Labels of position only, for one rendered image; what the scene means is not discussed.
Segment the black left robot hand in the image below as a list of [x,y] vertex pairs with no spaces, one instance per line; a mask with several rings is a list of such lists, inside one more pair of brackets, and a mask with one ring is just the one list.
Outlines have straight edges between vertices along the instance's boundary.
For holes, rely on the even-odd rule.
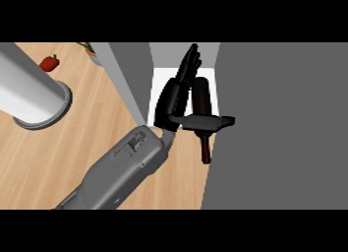
[[[176,75],[163,86],[154,107],[153,125],[175,132],[178,127],[194,131],[200,128],[201,116],[193,114],[191,86],[197,78],[201,65],[199,45],[193,43],[181,60]],[[209,128],[216,132],[224,127],[234,125],[232,116],[209,117]]]

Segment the dark wine bottle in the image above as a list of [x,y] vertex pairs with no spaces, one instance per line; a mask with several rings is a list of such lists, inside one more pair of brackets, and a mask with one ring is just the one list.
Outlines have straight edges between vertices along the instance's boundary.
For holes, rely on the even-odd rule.
[[209,81],[204,77],[197,77],[191,86],[191,106],[193,106],[193,114],[203,117],[199,123],[200,128],[194,130],[194,134],[200,139],[201,163],[209,164],[212,161],[209,137],[213,131],[209,128],[212,103],[210,103]]

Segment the potted green plant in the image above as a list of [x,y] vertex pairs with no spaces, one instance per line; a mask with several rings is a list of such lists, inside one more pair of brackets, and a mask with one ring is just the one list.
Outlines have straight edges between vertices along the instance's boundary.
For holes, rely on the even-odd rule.
[[94,49],[92,49],[92,47],[91,47],[89,42],[76,42],[76,43],[83,47],[85,52],[86,52],[86,54],[88,54],[88,57],[89,57],[91,61],[94,62],[94,64],[95,64],[97,66],[103,67],[103,64],[101,64],[101,62],[100,62],[100,59],[98,59],[98,57],[97,57],[97,54],[95,54],[95,52],[94,52]]

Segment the grey cabinet side panel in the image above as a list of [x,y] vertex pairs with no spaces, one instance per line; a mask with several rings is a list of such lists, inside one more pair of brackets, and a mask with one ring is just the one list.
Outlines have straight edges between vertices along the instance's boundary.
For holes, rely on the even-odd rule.
[[147,42],[92,42],[92,49],[137,125],[147,124],[153,61]]

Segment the large dark grey door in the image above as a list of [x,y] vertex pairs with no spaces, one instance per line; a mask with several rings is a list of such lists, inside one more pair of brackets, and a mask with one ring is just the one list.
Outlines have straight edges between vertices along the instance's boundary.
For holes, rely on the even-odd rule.
[[348,209],[348,43],[218,48],[206,209]]

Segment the red bell pepper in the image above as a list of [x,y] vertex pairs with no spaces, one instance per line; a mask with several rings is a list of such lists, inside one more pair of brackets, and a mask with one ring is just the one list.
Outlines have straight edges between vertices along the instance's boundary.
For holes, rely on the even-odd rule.
[[42,59],[39,67],[45,72],[49,72],[57,67],[57,65],[58,65],[57,56],[51,55]]

